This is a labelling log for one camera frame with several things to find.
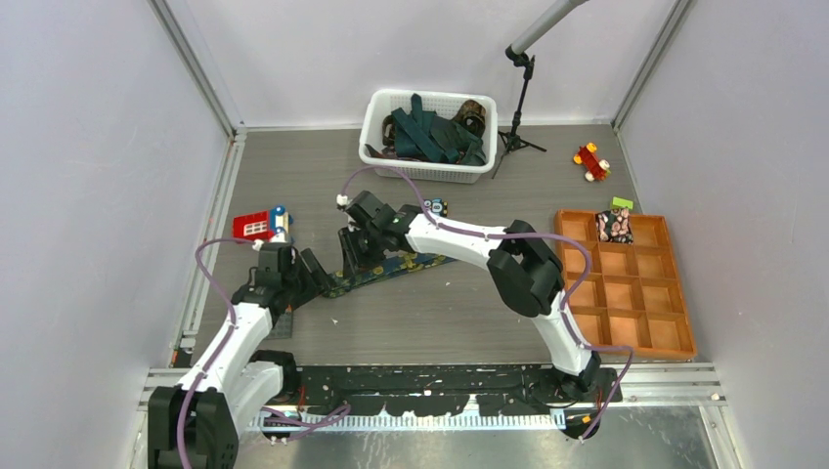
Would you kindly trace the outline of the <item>blue yellow floral tie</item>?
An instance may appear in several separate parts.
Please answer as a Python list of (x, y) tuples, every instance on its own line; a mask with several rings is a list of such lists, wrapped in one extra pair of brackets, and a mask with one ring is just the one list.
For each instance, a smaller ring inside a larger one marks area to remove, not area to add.
[(321, 293), (321, 296), (327, 299), (338, 298), (355, 289), (439, 267), (454, 261), (454, 258), (440, 254), (398, 254), (383, 260), (379, 265), (372, 268), (360, 269), (352, 273), (340, 270), (329, 274), (328, 286)]

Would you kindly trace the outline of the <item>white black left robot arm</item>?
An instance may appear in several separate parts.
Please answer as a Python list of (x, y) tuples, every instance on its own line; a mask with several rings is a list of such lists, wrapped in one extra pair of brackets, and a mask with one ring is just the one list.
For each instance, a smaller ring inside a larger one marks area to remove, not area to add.
[(227, 310), (222, 328), (176, 384), (150, 396), (150, 468), (232, 468), (262, 407), (298, 396), (293, 354), (260, 345), (281, 316), (322, 295), (331, 282), (309, 248), (279, 241), (254, 246), (258, 260), (246, 282), (233, 294), (220, 293)]

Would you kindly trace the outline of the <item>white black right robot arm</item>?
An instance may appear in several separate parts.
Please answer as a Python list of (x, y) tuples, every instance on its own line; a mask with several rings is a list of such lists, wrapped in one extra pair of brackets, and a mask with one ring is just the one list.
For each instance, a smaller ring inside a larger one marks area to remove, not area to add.
[(369, 271), (396, 252), (440, 255), (487, 271), (502, 302), (533, 321), (559, 372), (558, 388), (582, 401), (597, 386), (598, 353), (589, 349), (566, 304), (563, 265), (528, 223), (483, 227), (436, 218), (424, 207), (393, 209), (372, 192), (341, 194), (338, 209), (349, 218), (339, 233), (347, 274)]

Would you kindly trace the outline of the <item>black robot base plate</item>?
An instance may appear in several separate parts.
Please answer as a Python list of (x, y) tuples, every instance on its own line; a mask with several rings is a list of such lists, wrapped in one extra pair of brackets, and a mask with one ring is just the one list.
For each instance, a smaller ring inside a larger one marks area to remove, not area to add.
[(313, 365), (298, 371), (293, 391), (277, 402), (320, 415), (341, 405), (351, 406), (352, 416), (457, 416), (472, 405), (487, 417), (542, 415), (618, 403), (616, 378), (615, 369), (602, 368), (579, 391), (542, 364)]

